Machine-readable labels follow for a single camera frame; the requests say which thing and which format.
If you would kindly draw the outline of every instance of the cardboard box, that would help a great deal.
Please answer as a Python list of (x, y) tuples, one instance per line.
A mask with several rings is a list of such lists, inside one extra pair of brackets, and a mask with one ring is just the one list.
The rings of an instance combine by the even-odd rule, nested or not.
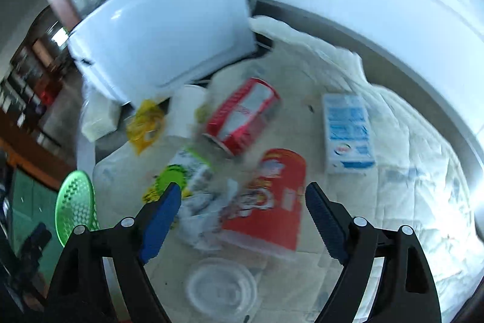
[(363, 99), (358, 95), (323, 95), (328, 173), (365, 173), (374, 167), (371, 129)]

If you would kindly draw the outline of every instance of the clear plastic lid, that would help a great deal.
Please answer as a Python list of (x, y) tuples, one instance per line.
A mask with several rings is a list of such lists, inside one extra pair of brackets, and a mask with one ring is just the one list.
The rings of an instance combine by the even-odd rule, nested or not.
[(208, 258), (188, 275), (188, 300), (202, 314), (220, 321), (243, 321), (257, 299), (257, 284), (247, 268), (236, 262)]

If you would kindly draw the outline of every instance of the crumpled plastic bag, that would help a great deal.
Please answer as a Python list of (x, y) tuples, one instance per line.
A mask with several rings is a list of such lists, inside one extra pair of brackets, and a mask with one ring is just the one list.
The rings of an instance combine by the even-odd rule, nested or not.
[(199, 193), (183, 199), (177, 214), (178, 237), (200, 251), (220, 250), (222, 246), (216, 233), (224, 211), (238, 191), (238, 182), (229, 178), (221, 193)]
[(126, 127), (128, 140), (133, 145), (136, 155), (141, 154), (153, 144), (164, 128), (165, 114), (163, 111), (154, 101), (143, 100)]

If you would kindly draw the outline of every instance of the yellow snack bag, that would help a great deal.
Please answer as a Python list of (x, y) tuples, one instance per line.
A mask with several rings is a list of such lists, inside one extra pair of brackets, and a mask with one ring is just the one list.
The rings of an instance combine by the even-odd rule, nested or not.
[(153, 144), (164, 128), (163, 111), (154, 101), (144, 100), (126, 127), (126, 134), (135, 148), (136, 155)]

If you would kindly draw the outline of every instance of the white appliance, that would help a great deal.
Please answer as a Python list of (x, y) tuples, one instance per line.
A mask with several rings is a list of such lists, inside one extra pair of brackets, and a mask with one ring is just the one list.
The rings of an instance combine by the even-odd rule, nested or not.
[(107, 0), (68, 45), (101, 93), (137, 107), (255, 51), (248, 17), (246, 0)]

